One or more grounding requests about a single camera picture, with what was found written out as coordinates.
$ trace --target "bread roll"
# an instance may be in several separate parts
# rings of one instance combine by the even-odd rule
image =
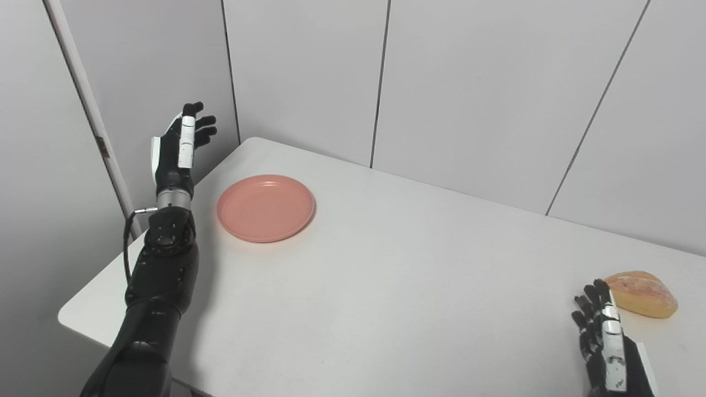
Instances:
[[[605,278],[615,304],[643,316],[670,317],[678,307],[674,296],[660,279],[646,271],[626,271]]]

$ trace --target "white partition wall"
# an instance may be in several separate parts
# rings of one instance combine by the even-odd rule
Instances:
[[[0,393],[78,396],[104,350],[56,315],[125,220],[41,1],[0,1],[0,51]]]
[[[652,0],[549,215],[706,255],[705,18]]]
[[[185,102],[201,100],[218,118],[214,144],[198,150],[200,180],[238,146],[220,0],[47,0],[60,34],[85,72],[104,134],[135,208],[155,202],[150,139]]]
[[[370,163],[387,0],[225,0],[243,140]]]
[[[393,1],[373,167],[546,212],[644,6]]]

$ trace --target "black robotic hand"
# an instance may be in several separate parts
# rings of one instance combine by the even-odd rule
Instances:
[[[187,103],[184,110],[173,118],[167,131],[152,141],[152,175],[155,177],[157,194],[168,188],[181,189],[193,197],[193,181],[189,168],[180,168],[179,139],[181,138],[182,115],[196,117],[203,110],[202,102]],[[193,147],[200,148],[211,142],[218,130],[215,116],[204,116],[194,124]]]
[[[656,397],[638,345],[623,333],[608,284],[584,287],[571,314],[580,330],[579,346],[591,383],[589,397]]]

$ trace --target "white table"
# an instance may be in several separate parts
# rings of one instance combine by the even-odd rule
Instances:
[[[218,196],[255,174],[307,185],[311,224],[272,244],[225,232]],[[662,396],[702,393],[706,258],[259,138],[196,187],[193,212],[201,269],[172,369],[212,396],[581,396],[573,295],[628,270],[654,273],[679,299],[667,320],[622,313]],[[60,322],[112,344],[121,266],[88,283]]]

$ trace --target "robotic arm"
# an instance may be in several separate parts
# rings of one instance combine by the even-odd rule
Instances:
[[[657,397],[657,387],[641,344],[623,333],[608,283],[601,279],[574,298],[571,314],[591,383],[588,397]]]
[[[167,132],[152,141],[156,212],[133,274],[126,269],[123,324],[81,397],[169,397],[169,357],[198,272],[191,215],[193,151],[217,131],[214,116],[196,120],[201,110],[201,102],[184,105]]]

